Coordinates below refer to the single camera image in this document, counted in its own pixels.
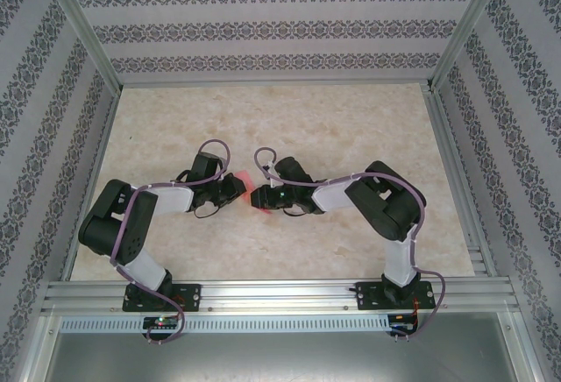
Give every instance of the black bracket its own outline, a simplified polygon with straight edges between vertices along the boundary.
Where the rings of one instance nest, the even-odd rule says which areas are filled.
[[[387,320],[391,330],[390,336],[410,336],[419,328],[419,316],[417,313],[412,315],[388,315]]]
[[[201,304],[201,285],[173,283],[171,293],[167,294],[167,297],[179,304],[183,312],[198,312]],[[175,312],[176,309],[166,301],[129,284],[124,291],[123,311],[158,313]]]
[[[387,284],[382,281],[359,281],[351,289],[357,296],[359,310],[434,309],[436,306],[432,285],[428,281],[417,281],[407,298],[395,302],[387,297]]]

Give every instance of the gray metal surface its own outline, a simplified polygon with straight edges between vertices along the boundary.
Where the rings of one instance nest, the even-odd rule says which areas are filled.
[[[383,333],[59,335],[47,379],[97,381],[477,381],[515,379],[496,314],[440,315],[418,340]]]

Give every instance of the wire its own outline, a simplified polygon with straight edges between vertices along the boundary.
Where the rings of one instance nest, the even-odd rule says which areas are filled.
[[[119,252],[119,248],[121,246],[121,242],[123,241],[123,235],[124,235],[124,231],[126,229],[126,224],[129,221],[129,217],[131,216],[131,211],[132,211],[132,206],[134,205],[134,202],[136,201],[138,195],[141,192],[144,192],[148,189],[151,189],[153,187],[192,187],[194,185],[202,185],[203,183],[208,183],[211,182],[213,180],[217,180],[220,178],[220,176],[222,176],[226,170],[228,169],[228,165],[230,164],[230,147],[221,139],[209,139],[207,141],[205,141],[204,143],[202,143],[202,145],[199,147],[199,151],[201,152],[202,149],[210,144],[210,143],[218,143],[221,144],[224,149],[226,150],[226,160],[224,161],[224,165],[222,166],[222,168],[216,172],[214,175],[210,176],[209,178],[203,179],[203,180],[197,180],[195,182],[162,182],[162,183],[153,183],[150,185],[143,185],[142,187],[138,187],[131,196],[131,199],[129,200],[128,205],[126,206],[126,210],[124,212],[124,216],[123,216],[123,221],[121,222],[121,226],[119,228],[119,232],[117,233],[117,239],[115,239],[115,244],[113,246],[113,251],[111,253],[111,257],[109,262],[111,263],[111,265],[113,265],[115,267],[115,269],[117,270],[117,272],[119,274],[121,274],[127,281],[129,281],[130,283],[134,284],[136,287],[140,288],[141,290],[144,290],[145,292],[156,296],[160,299],[162,299],[163,301],[166,301],[167,303],[169,303],[170,305],[172,305],[175,309],[177,309],[178,312],[178,316],[181,318],[181,325],[179,327],[179,329],[174,332],[171,336],[169,336],[168,338],[166,338],[165,340],[153,340],[152,338],[150,338],[150,332],[152,330],[152,328],[148,329],[148,331],[146,332],[146,339],[148,340],[149,344],[158,344],[158,345],[162,345],[165,343],[170,343],[171,341],[173,341],[174,339],[178,338],[179,336],[181,336],[181,333],[183,332],[183,330],[185,329],[185,313],[183,312],[183,308],[181,306],[179,306],[175,301],[169,299],[168,297],[166,297],[163,294],[160,294],[158,292],[156,292],[155,290],[152,290],[140,283],[138,283],[137,281],[135,281],[135,279],[130,276],[126,270],[117,262],[117,254]]]
[[[190,170],[184,170],[183,172],[179,173],[177,175],[177,177],[175,178],[175,182],[180,183],[181,179],[183,179],[185,176],[187,176],[188,173],[190,173],[190,172],[191,172]]]
[[[323,182],[312,182],[312,183],[297,182],[297,181],[294,181],[294,180],[286,180],[286,179],[282,179],[278,176],[275,176],[274,174],[269,173],[259,163],[259,153],[260,152],[270,152],[273,155],[273,163],[277,159],[277,152],[271,147],[260,147],[253,154],[253,160],[255,161],[255,165],[257,166],[257,168],[263,173],[263,175],[266,178],[276,180],[278,182],[284,183],[285,185],[294,185],[294,186],[299,186],[299,187],[326,187],[326,186],[329,186],[329,185],[335,185],[336,183],[346,182],[348,180],[356,180],[356,179],[360,179],[360,178],[377,178],[377,179],[390,180],[390,181],[392,181],[394,183],[397,183],[398,185],[404,187],[405,189],[407,189],[407,191],[411,194],[411,196],[413,196],[413,198],[415,199],[415,201],[419,205],[419,222],[417,223],[416,227],[413,228],[413,231],[411,232],[411,249],[409,250],[409,261],[410,261],[411,266],[413,267],[413,269],[415,271],[417,271],[421,274],[434,275],[434,276],[436,276],[440,279],[440,282],[442,284],[442,289],[440,291],[440,297],[438,298],[437,304],[435,305],[434,309],[432,309],[432,312],[430,313],[429,317],[424,322],[424,324],[421,326],[421,328],[419,328],[411,336],[401,336],[400,339],[410,339],[410,338],[416,337],[419,334],[421,334],[426,329],[427,325],[429,325],[429,323],[434,319],[435,315],[437,314],[438,309],[440,308],[440,305],[442,304],[442,301],[444,300],[444,295],[446,294],[446,281],[444,280],[444,277],[440,272],[423,270],[423,269],[419,268],[415,263],[416,236],[417,236],[417,234],[419,233],[419,230],[421,230],[421,228],[424,224],[424,217],[425,217],[425,207],[424,207],[424,204],[423,204],[423,200],[421,199],[421,196],[419,196],[417,191],[411,185],[409,185],[406,181],[404,181],[402,179],[396,178],[395,176],[392,176],[390,174],[378,173],[378,172],[361,172],[361,173],[350,174],[348,176],[343,176],[341,178],[336,178],[336,179],[332,179],[332,180],[325,180]]]
[[[207,214],[206,216],[198,216],[198,215],[196,214],[196,210],[195,210],[195,211],[193,211],[193,215],[194,215],[196,218],[207,218],[207,217],[211,217],[211,216],[213,216],[214,214],[216,214],[218,211],[220,211],[221,208],[222,208],[222,207],[218,207],[218,208],[215,209],[212,213]]]

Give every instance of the metal plate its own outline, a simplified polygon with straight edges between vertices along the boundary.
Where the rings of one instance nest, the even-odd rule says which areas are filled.
[[[516,377],[496,314],[439,314],[409,343],[383,331],[187,333],[161,347],[139,333],[60,334],[43,380],[512,382]]]
[[[381,282],[359,281],[355,284],[355,289],[357,291],[357,306],[359,310],[395,309],[394,304],[384,295],[384,287]],[[419,309],[434,309],[436,306],[435,295],[430,282],[419,281],[415,291],[404,304],[410,304],[410,308],[413,309],[414,299],[419,301]]]
[[[180,304],[184,312],[198,312],[201,304],[201,285],[200,284],[174,284],[171,299]],[[174,312],[175,308],[169,303],[160,309],[154,309],[153,306],[138,304],[129,300],[131,285],[127,286],[124,292],[123,311],[124,312]]]

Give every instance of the black mounting base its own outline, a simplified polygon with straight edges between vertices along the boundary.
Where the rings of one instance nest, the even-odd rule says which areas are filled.
[[[124,291],[124,312],[174,312],[176,309],[160,298],[139,293],[140,290],[133,284],[129,284]],[[178,303],[184,312],[198,312],[201,303],[200,284],[173,284],[171,294],[168,297]]]
[[[359,281],[354,290],[359,310],[413,309],[417,299],[419,309],[434,309],[436,306],[432,285],[428,281],[417,281],[410,295],[396,304],[387,297],[387,284],[382,281]]]

